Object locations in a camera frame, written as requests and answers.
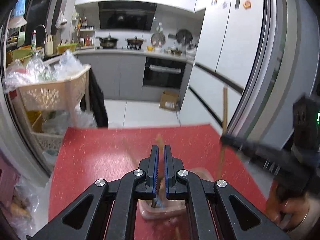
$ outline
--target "oven handle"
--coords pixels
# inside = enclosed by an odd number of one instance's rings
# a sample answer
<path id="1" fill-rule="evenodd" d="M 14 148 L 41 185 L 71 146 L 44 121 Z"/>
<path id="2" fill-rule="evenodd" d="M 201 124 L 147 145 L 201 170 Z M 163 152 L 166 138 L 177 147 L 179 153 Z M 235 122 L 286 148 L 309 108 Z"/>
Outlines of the oven handle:
<path id="1" fill-rule="evenodd" d="M 172 73 L 172 74 L 180 74 L 182 71 L 181 68 L 160 67 L 155 65 L 150 65 L 149 68 L 152 71 L 166 72 L 166 73 Z"/>

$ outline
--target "plastic basket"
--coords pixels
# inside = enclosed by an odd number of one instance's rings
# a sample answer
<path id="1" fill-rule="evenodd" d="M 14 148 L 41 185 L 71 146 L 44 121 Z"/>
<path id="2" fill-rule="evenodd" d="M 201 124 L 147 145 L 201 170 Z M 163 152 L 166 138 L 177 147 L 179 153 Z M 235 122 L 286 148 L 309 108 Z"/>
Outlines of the plastic basket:
<path id="1" fill-rule="evenodd" d="M 90 65 L 84 65 L 83 71 L 69 79 L 21 86 L 17 90 L 28 111 L 68 111 L 84 96 L 89 69 Z"/>
<path id="2" fill-rule="evenodd" d="M 72 44 L 64 44 L 64 45 L 58 45 L 57 46 L 57 53 L 62 54 L 64 53 L 67 49 L 70 49 L 71 52 L 74 52 L 76 50 L 78 43 L 72 43 Z"/>
<path id="3" fill-rule="evenodd" d="M 55 135 L 42 132 L 42 115 L 32 125 L 31 134 L 38 140 L 42 150 L 59 150 L 62 144 L 63 135 Z"/>

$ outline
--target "spray bottle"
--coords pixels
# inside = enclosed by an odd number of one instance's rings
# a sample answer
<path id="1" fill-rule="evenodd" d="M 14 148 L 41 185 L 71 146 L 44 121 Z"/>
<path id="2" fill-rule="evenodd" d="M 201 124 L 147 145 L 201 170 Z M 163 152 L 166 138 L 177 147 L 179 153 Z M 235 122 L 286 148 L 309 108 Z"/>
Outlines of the spray bottle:
<path id="1" fill-rule="evenodd" d="M 37 48 L 36 48 L 36 31 L 32 32 L 32 41 L 31 41 L 31 50 L 33 52 L 36 52 Z"/>

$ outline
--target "cardboard box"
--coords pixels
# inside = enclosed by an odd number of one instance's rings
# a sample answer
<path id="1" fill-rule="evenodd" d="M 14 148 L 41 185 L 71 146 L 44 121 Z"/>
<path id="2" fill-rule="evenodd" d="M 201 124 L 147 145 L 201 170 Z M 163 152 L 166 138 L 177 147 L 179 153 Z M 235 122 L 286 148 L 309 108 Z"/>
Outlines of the cardboard box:
<path id="1" fill-rule="evenodd" d="M 175 111 L 177 107 L 178 97 L 178 93 L 164 91 L 160 100 L 160 108 Z"/>

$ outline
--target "black cloth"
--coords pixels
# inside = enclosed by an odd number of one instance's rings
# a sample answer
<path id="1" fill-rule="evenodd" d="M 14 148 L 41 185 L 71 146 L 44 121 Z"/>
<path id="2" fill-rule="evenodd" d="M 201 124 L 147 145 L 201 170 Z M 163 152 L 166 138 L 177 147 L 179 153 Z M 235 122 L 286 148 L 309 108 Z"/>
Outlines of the black cloth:
<path id="1" fill-rule="evenodd" d="M 90 108 L 96 119 L 98 127 L 108 127 L 108 115 L 104 105 L 104 97 L 101 88 L 98 85 L 93 71 L 89 69 L 89 95 L 90 95 Z M 87 109 L 85 104 L 85 96 L 81 99 L 80 108 L 82 111 Z"/>

